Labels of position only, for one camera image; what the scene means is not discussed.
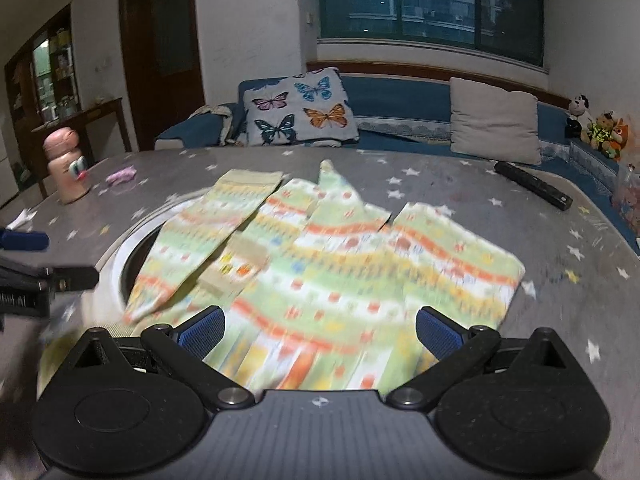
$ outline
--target wooden side table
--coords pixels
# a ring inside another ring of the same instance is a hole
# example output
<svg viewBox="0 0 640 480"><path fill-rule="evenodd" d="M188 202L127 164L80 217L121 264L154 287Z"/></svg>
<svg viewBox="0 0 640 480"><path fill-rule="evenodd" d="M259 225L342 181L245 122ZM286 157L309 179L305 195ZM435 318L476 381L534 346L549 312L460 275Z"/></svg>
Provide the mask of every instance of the wooden side table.
<svg viewBox="0 0 640 480"><path fill-rule="evenodd" d="M95 105L62 120L44 124L44 126L39 126L31 131L31 138L29 142L31 170L38 180L38 187L40 188L40 193L43 198L47 197L47 190L44 187L43 181L49 174L47 169L47 157L42 147L44 140L59 128L71 128L75 130L78 132L78 136L80 138L80 150L86 157L89 165L92 166L96 163L96 160L94 151L91 149L91 143L89 142L89 135L86 132L86 126L109 114L116 114L124 149L126 152L131 152L129 132L124 120L124 113L122 112L122 97Z"/></svg>

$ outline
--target yellow star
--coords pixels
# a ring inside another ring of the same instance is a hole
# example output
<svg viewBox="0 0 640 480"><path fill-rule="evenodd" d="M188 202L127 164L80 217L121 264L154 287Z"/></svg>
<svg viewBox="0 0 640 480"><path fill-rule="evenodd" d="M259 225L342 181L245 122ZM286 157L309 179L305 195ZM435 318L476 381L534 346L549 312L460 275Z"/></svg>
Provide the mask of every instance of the yellow star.
<svg viewBox="0 0 640 480"><path fill-rule="evenodd" d="M569 278L572 283L578 283L580 281L580 276L578 276L575 272L569 269L565 269L564 273Z"/></svg>

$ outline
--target white logo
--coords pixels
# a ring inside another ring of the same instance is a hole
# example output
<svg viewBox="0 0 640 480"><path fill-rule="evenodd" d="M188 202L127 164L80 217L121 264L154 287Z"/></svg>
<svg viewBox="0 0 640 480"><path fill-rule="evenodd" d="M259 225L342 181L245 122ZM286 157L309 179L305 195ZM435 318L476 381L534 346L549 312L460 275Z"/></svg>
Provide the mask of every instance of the white logo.
<svg viewBox="0 0 640 480"><path fill-rule="evenodd" d="M318 408L323 408L329 402L331 402L331 401L329 399L325 399L324 397L316 397L315 399L311 400L311 403L314 406L317 406Z"/></svg>

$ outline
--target remote control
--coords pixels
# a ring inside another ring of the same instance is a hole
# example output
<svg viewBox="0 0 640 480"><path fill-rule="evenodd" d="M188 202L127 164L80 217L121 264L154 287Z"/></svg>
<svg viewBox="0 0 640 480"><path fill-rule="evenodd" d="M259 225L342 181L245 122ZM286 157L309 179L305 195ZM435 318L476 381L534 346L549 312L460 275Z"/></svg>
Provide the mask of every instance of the remote control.
<svg viewBox="0 0 640 480"><path fill-rule="evenodd" d="M495 165L495 172L507 177L509 180L513 180L516 184L520 184L522 187L529 189L540 198L543 198L551 205L562 211L569 209L574 201L570 196L565 195L550 184L547 184L538 177L527 173L527 171L517 168L513 164L498 162Z"/></svg>

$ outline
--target butterfly pillow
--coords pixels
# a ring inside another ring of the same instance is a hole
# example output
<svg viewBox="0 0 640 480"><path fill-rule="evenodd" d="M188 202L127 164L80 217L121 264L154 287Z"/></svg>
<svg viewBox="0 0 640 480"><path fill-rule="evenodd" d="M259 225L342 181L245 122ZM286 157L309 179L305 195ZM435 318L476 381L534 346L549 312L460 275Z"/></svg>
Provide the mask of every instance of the butterfly pillow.
<svg viewBox="0 0 640 480"><path fill-rule="evenodd" d="M356 142L358 129L337 68L244 93L249 146Z"/></svg>

